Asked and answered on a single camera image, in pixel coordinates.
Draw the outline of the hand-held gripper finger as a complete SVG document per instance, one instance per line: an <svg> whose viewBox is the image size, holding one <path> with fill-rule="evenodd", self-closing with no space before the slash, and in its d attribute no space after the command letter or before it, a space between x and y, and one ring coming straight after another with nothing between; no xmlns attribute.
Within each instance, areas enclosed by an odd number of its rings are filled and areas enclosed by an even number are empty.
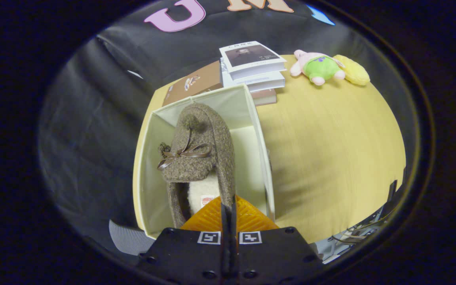
<svg viewBox="0 0 456 285"><path fill-rule="evenodd" d="M230 269L226 208L219 197L200 209L184 228L165 228L138 271L154 285L221 285Z"/></svg>
<svg viewBox="0 0 456 285"><path fill-rule="evenodd" d="M230 274L237 285L302 285L322 271L322 260L296 227L277 226L239 196L232 218Z"/></svg>

